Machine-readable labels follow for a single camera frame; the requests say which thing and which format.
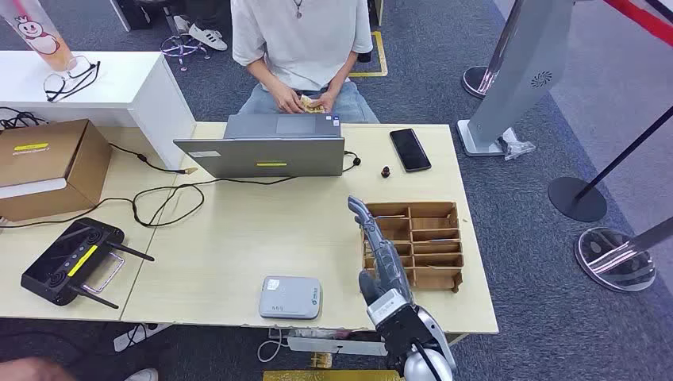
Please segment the person's left hand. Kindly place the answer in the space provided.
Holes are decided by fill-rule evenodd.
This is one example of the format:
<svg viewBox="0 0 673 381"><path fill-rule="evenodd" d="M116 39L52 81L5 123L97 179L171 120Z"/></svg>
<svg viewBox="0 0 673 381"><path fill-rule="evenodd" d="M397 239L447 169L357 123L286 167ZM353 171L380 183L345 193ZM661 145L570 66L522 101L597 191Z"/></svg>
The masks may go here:
<svg viewBox="0 0 673 381"><path fill-rule="evenodd" d="M337 100L339 91L338 90L327 90L326 92L322 93L318 99L315 100L314 105L315 106L322 106L324 111L327 114L332 113L334 104Z"/></svg>

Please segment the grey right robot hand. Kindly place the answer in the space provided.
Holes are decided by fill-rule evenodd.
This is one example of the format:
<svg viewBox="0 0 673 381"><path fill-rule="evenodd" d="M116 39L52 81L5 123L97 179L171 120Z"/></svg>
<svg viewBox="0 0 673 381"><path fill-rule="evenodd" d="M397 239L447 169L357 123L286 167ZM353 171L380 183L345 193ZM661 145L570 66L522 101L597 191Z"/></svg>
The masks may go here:
<svg viewBox="0 0 673 381"><path fill-rule="evenodd" d="M360 291L366 304L370 306L386 292L395 289L414 306L410 284L394 244L383 236L377 221L361 200L349 196L348 208L356 215L355 221L362 229L375 259L375 277L366 270L359 274Z"/></svg>

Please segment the person's right hand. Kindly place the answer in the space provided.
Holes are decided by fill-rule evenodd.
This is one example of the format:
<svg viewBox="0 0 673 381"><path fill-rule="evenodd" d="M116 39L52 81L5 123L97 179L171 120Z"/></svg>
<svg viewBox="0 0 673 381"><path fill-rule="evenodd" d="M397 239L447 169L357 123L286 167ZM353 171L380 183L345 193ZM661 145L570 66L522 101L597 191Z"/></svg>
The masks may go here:
<svg viewBox="0 0 673 381"><path fill-rule="evenodd" d="M269 87L278 108L287 114L303 114L305 109L294 90L283 83L275 83Z"/></svg>

